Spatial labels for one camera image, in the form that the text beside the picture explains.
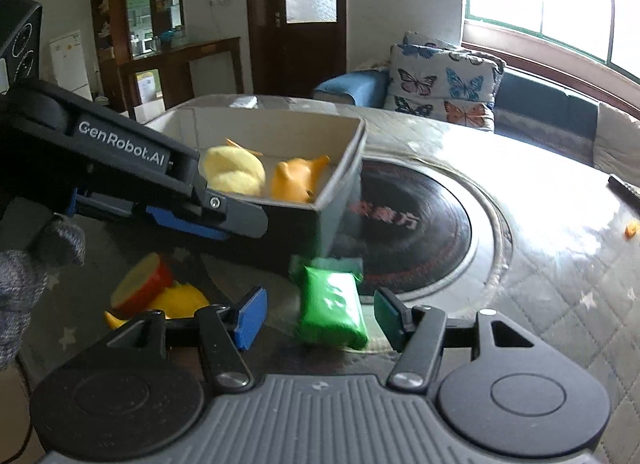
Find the grey knit gloved hand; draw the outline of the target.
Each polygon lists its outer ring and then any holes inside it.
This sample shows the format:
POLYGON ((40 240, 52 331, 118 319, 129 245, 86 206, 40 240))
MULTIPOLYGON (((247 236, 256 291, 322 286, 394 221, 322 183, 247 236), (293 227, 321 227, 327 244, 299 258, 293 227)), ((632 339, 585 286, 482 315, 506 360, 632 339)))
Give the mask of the grey knit gloved hand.
POLYGON ((51 270, 82 265, 85 234, 66 218, 55 216, 24 250, 1 253, 1 370, 20 351, 32 310, 49 283, 51 270))

